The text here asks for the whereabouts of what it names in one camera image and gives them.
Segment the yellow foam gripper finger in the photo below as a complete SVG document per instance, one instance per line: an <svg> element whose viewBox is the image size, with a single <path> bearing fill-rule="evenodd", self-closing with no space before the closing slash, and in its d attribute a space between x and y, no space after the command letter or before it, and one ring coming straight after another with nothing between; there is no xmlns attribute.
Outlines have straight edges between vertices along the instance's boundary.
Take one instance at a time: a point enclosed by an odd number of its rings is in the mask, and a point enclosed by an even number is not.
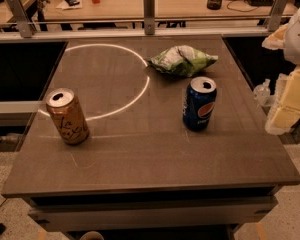
<svg viewBox="0 0 300 240"><path fill-rule="evenodd" d="M299 119L300 66L297 66L289 75L279 75L265 130L272 135L282 135L289 132Z"/></svg>
<svg viewBox="0 0 300 240"><path fill-rule="evenodd" d="M275 32L264 39L262 47L269 50L283 49L286 29L287 24L280 26Z"/></svg>

